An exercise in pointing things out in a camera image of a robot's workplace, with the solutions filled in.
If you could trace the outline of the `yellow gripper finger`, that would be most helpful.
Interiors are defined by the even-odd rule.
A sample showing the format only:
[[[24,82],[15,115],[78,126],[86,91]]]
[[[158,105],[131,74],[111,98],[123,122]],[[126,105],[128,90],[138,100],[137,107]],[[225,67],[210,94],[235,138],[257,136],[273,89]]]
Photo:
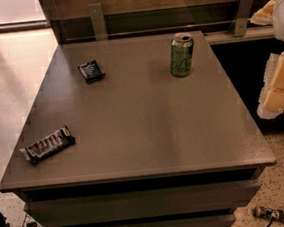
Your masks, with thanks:
[[[262,119],[275,119],[284,111],[284,51],[269,56],[263,82],[256,112]]]
[[[277,0],[270,0],[267,2],[264,7],[259,9],[257,12],[253,14],[250,18],[250,22],[256,25],[272,25],[273,24],[273,13],[274,13],[274,5]]]

